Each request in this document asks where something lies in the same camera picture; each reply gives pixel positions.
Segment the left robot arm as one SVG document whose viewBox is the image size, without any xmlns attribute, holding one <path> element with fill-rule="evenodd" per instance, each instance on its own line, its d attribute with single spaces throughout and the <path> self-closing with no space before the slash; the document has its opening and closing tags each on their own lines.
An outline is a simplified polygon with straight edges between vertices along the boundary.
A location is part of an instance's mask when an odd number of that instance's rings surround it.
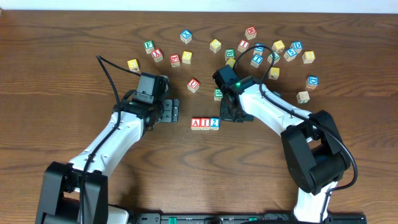
<svg viewBox="0 0 398 224">
<path fill-rule="evenodd" d="M 178 121 L 169 79 L 141 73 L 137 89 L 116 100 L 111 118 L 95 140 L 68 163 L 45 173 L 36 223 L 134 223 L 132 212 L 108 202 L 108 179 L 125 153 L 157 123 Z"/>
</svg>

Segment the blue 2 block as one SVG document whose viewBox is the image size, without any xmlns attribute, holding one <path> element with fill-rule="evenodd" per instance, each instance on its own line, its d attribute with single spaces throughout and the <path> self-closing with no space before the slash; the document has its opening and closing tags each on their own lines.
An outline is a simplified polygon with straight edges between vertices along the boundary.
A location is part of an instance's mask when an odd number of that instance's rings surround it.
<svg viewBox="0 0 398 224">
<path fill-rule="evenodd" d="M 220 118 L 210 118 L 210 129 L 219 130 L 221 120 Z"/>
</svg>

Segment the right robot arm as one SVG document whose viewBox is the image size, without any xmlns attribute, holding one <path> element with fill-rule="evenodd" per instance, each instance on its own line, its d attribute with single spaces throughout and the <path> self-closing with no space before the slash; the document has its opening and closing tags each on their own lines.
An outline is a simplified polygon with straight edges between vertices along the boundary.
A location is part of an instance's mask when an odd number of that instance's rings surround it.
<svg viewBox="0 0 398 224">
<path fill-rule="evenodd" d="M 296 220 L 325 222 L 332 192 L 356 182 L 340 187 L 338 181 L 349 168 L 358 170 L 331 114 L 301 110 L 271 92 L 263 80 L 240 79 L 229 65 L 217 70 L 213 80 L 223 94 L 229 121 L 255 117 L 280 136 L 287 168 L 298 186 Z"/>
</svg>

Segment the red A block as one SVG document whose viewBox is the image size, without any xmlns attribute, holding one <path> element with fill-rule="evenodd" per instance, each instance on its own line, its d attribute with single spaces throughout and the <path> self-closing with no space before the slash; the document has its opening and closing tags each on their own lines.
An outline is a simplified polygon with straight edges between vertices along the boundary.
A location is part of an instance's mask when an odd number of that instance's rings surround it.
<svg viewBox="0 0 398 224">
<path fill-rule="evenodd" d="M 201 119 L 200 118 L 192 118 L 191 119 L 191 129 L 192 130 L 201 130 Z"/>
</svg>

